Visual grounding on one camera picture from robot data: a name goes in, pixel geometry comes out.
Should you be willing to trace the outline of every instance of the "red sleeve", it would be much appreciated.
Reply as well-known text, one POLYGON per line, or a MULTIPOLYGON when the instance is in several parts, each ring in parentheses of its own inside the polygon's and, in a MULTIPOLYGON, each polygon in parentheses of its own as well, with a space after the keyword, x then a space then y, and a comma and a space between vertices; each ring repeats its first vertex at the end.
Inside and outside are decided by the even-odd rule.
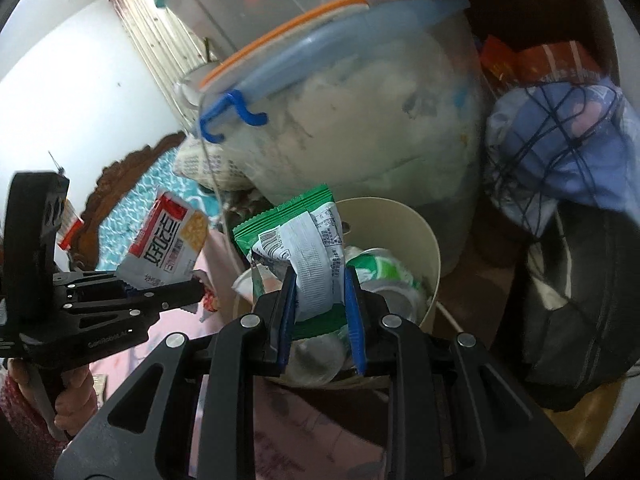
POLYGON ((24 399, 18 384, 8 376, 0 388, 0 410, 22 441, 25 454, 38 457, 38 468, 44 476, 52 478, 56 460, 66 444, 50 436, 44 419, 24 399))

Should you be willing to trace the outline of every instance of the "human hand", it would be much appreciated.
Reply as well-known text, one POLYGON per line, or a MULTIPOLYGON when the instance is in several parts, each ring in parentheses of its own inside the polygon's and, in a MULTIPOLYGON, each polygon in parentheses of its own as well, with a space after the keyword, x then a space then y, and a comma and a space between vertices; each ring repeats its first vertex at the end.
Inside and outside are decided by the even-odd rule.
MULTIPOLYGON (((31 407, 38 411, 33 390, 30 388, 29 372, 21 359, 9 359, 9 375, 18 384, 22 395, 31 407)), ((94 377, 89 372, 88 365, 85 365, 64 372, 62 381, 66 385, 66 390, 56 399, 54 424, 60 430, 74 436, 98 410, 94 377)))

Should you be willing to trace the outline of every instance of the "beige bucket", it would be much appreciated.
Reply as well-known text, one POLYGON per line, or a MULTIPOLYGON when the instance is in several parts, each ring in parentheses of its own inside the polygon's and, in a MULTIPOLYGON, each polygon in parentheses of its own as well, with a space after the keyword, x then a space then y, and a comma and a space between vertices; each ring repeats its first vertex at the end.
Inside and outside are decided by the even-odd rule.
POLYGON ((409 206, 386 198, 350 198, 337 206, 340 220, 348 228, 346 246, 388 249, 414 278, 422 281, 426 295, 433 299, 420 329, 431 333, 440 284, 440 250, 429 224, 409 206))

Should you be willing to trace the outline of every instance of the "silver screw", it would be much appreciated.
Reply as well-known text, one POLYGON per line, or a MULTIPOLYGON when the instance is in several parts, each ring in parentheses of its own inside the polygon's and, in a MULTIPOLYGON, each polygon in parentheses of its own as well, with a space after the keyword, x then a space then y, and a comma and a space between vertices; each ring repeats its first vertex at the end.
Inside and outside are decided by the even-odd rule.
POLYGON ((476 346, 476 337, 473 334, 462 332, 458 334, 458 344, 465 348, 473 348, 476 346))
POLYGON ((255 314, 247 314, 246 316, 242 316, 240 324, 245 328, 253 328, 254 326, 260 325, 260 317, 255 314))
POLYGON ((382 318, 382 324, 387 328, 398 328, 402 325, 402 318, 396 314, 387 314, 382 318))
POLYGON ((169 348, 178 348, 184 343, 184 336, 178 333, 169 334, 164 342, 169 348))

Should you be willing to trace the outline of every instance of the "blue plastic clip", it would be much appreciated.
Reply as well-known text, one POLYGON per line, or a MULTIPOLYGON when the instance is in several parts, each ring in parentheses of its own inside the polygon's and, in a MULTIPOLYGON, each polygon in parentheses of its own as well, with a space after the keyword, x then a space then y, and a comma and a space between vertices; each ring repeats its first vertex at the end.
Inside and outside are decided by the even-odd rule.
POLYGON ((284 369, 289 363, 293 325, 296 319, 296 295, 296 275, 294 272, 293 278, 289 282, 289 290, 286 291, 286 300, 282 310, 282 320, 278 327, 278 368, 281 372, 284 372, 284 369))
POLYGON ((356 288, 353 285, 353 277, 349 269, 345 269, 344 272, 344 313, 347 317, 353 364, 358 373, 364 375, 367 370, 365 329, 362 316, 360 315, 360 305, 358 304, 356 288))
POLYGON ((224 135, 211 135, 207 132, 207 123, 212 119, 218 117, 225 112, 229 107, 233 106, 238 113, 238 116, 249 126, 264 126, 269 122, 269 117, 266 113, 260 112, 259 114, 252 114, 246 107, 244 96, 239 90, 232 90, 224 94, 218 99, 213 106, 200 116, 200 131, 202 137, 213 144, 219 144, 225 140, 224 135))

